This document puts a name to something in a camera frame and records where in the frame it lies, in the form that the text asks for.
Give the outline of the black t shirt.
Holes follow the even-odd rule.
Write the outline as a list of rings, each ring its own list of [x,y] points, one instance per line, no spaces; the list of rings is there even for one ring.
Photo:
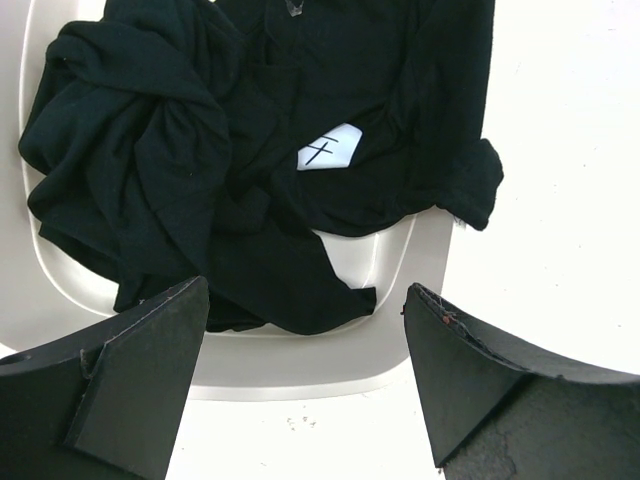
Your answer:
[[[491,1],[109,1],[48,46],[18,149],[40,235],[122,312],[205,278],[208,329],[372,314],[322,233],[487,227]]]

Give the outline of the white plastic bin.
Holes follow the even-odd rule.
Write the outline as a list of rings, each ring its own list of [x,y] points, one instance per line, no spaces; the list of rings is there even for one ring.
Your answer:
[[[40,175],[17,145],[49,43],[75,19],[97,19],[100,1],[5,1],[1,5],[1,341],[27,350],[113,313],[114,283],[40,238],[27,196]],[[205,336],[190,397],[302,400],[366,392],[390,383],[408,358],[400,317],[408,287],[443,284],[452,217],[432,209],[363,238],[324,235],[336,273],[372,286],[373,315],[317,336],[273,326]]]

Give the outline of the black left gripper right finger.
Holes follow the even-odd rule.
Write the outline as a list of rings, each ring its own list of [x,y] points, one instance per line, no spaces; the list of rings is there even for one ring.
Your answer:
[[[486,323],[421,284],[405,335],[435,466],[448,479],[635,479],[639,378]]]

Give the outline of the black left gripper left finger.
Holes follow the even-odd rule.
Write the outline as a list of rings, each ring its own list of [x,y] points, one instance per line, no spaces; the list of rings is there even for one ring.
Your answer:
[[[208,312],[196,277],[2,358],[2,478],[165,478]]]

